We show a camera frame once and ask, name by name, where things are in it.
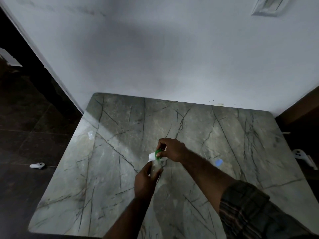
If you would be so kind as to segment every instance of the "fingers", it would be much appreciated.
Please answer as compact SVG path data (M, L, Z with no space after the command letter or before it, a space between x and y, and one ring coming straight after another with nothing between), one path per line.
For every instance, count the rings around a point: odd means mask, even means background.
M168 141L167 138L161 138L161 139L159 140L159 143L157 144L156 150L157 150L157 149L160 149L160 148L161 148L162 150L165 150L167 141Z
M152 161L149 161L147 164L144 165L144 167L141 169L140 173L144 174L150 174L149 171L151 171L152 167Z
M156 174L151 178L151 180L153 182L156 182L159 179L159 177L160 177L160 175L162 174L163 171L164 171L163 169L158 170L156 172Z
M161 151L161 152L158 152L156 154L157 157L166 157L168 158L168 152L167 151Z

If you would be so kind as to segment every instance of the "hand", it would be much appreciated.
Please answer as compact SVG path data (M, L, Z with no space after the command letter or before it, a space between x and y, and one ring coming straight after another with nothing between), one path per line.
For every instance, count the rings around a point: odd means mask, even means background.
M135 198L142 200L151 200L156 182L160 177L163 169L160 169L154 177L148 176L151 173L152 162L148 162L141 171L135 176L134 192Z
M189 152L187 147L183 142L172 138L161 138L156 147L157 149L162 149L162 152L158 152L156 156L167 157L174 162L181 162L182 159Z

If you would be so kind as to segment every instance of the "table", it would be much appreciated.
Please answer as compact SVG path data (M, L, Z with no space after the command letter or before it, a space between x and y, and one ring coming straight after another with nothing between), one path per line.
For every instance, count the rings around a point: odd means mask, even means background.
M159 138L177 138L248 181L315 233L319 205L271 113L96 93L30 221L35 233L102 237L134 197ZM225 238L179 163L167 160L139 238Z

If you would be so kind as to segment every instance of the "plaid shirt sleeve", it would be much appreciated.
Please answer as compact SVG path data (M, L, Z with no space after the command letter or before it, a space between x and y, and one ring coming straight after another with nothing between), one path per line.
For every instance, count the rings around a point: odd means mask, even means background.
M224 192L219 215L227 238L308 238L312 233L269 201L269 195L238 181Z

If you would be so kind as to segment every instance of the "dark tile floor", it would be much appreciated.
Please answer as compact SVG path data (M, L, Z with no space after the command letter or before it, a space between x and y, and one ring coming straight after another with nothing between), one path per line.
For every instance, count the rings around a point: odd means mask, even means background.
M58 85L54 85L63 99L68 100ZM0 77L1 238L75 238L27 231L81 118L81 113L73 109L76 119L70 122L34 88L27 76L9 73ZM47 167L29 168L38 162L44 162Z

